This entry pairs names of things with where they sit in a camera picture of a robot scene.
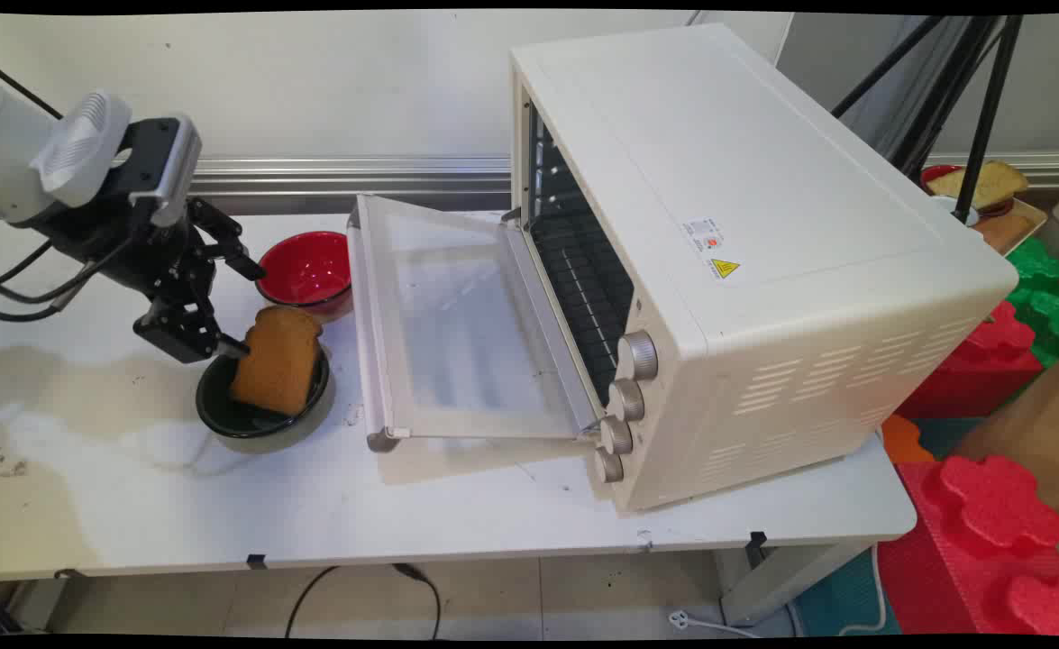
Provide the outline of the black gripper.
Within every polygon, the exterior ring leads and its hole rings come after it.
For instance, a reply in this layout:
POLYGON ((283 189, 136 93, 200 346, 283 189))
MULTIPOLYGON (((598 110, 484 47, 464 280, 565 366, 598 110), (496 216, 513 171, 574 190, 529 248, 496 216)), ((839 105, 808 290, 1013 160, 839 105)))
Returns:
POLYGON ((250 346, 225 333, 211 301, 215 263, 250 282, 266 270, 241 242, 243 226, 201 198, 187 200, 174 226, 151 222, 158 202, 129 195, 150 188, 157 172, 110 169, 96 197, 83 206, 52 203, 35 217, 36 233, 76 262, 97 262, 98 272, 149 300, 134 333, 183 364, 215 356, 248 357, 250 346), (214 242, 205 244, 200 231, 214 242))

